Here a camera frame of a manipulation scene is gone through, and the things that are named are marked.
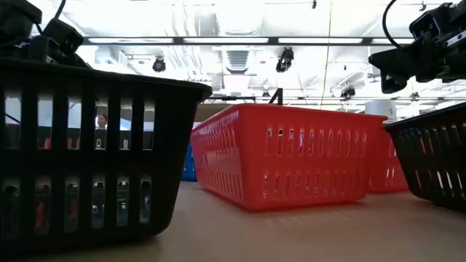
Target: wire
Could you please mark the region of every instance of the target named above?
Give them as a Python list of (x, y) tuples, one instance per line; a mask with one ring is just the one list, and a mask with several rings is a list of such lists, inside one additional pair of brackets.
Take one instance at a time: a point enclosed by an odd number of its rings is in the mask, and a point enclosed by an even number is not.
[(323, 76), (323, 90), (320, 99), (320, 109), (322, 109), (323, 97), (325, 95), (325, 86), (327, 85), (328, 53), (330, 52), (330, 33), (332, 29), (332, 1), (330, 0), (330, 18), (328, 19), (328, 41), (327, 41), (327, 58), (325, 59), (325, 73)]
[(41, 28), (41, 26), (40, 26), (38, 23), (36, 23), (36, 28), (37, 28), (37, 31), (38, 31), (40, 34), (42, 34), (42, 28)]
[(66, 0), (61, 0), (60, 6), (58, 7), (57, 12), (55, 13), (55, 18), (58, 19), (65, 8)]
[(384, 15), (382, 16), (382, 28), (384, 29), (385, 37), (387, 37), (388, 41), (390, 41), (390, 43), (392, 43), (396, 48), (401, 48), (401, 46), (392, 38), (392, 36), (390, 35), (390, 33), (388, 32), (388, 29), (387, 29), (387, 14), (388, 14), (388, 10), (390, 9), (390, 7), (392, 7), (392, 5), (393, 5), (395, 2), (396, 2), (396, 0), (392, 0), (392, 1), (387, 5), (387, 8), (385, 8)]
[(21, 124), (21, 121), (16, 119), (13, 116), (10, 116), (9, 114), (5, 113), (5, 116), (8, 117), (9, 119), (13, 120), (14, 122), (17, 122), (18, 124)]

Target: table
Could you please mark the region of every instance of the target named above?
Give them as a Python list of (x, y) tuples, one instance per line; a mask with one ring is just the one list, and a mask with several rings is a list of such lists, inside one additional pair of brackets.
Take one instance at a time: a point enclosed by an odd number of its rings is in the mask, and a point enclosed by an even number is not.
[(465, 239), (466, 214), (410, 193), (251, 214), (182, 183), (172, 223), (158, 237), (29, 261), (462, 261)]

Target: blue basket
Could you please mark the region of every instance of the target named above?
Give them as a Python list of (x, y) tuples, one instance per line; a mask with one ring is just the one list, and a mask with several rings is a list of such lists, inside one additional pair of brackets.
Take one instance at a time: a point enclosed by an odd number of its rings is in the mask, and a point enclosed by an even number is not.
[(186, 160), (184, 160), (184, 170), (181, 176), (183, 181), (197, 181), (196, 170), (194, 169), (194, 158), (192, 157), (192, 146), (189, 144), (186, 152)]

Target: basket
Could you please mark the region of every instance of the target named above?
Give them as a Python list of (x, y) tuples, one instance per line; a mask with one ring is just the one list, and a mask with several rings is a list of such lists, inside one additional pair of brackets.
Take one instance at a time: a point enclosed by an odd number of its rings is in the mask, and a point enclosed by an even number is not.
[(439, 205), (466, 208), (466, 104), (386, 127), (409, 190)]
[(196, 170), (194, 169), (194, 158), (192, 157), (192, 145), (189, 144), (188, 151), (186, 152), (186, 160), (184, 161), (183, 181), (196, 182)]
[(194, 128), (198, 182), (246, 210), (351, 202), (366, 195), (384, 116), (230, 106)]
[(371, 163), (368, 192), (373, 194), (408, 191), (395, 146), (388, 132), (380, 132), (379, 147)]
[[(20, 125), (12, 125), (19, 128), (17, 148), (5, 143), (9, 124), (0, 124), (0, 256), (150, 237), (167, 228), (197, 104), (210, 87), (9, 58), (0, 59), (0, 72), (0, 115), (7, 91), (21, 96)], [(38, 149), (42, 91), (53, 98), (50, 149)], [(106, 148), (95, 149), (100, 95), (108, 96)], [(81, 98), (81, 128), (68, 150), (71, 96)], [(129, 149), (119, 145), (124, 99), (132, 101)], [(148, 99), (158, 128), (143, 150)]]

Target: tabletop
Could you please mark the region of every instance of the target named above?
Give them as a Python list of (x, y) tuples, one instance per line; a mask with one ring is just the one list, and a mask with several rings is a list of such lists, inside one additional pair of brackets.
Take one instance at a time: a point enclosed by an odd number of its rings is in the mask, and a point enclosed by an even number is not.
[(410, 193), (347, 205), (248, 213), (181, 183), (169, 228), (144, 242), (22, 261), (460, 261), (466, 214)]

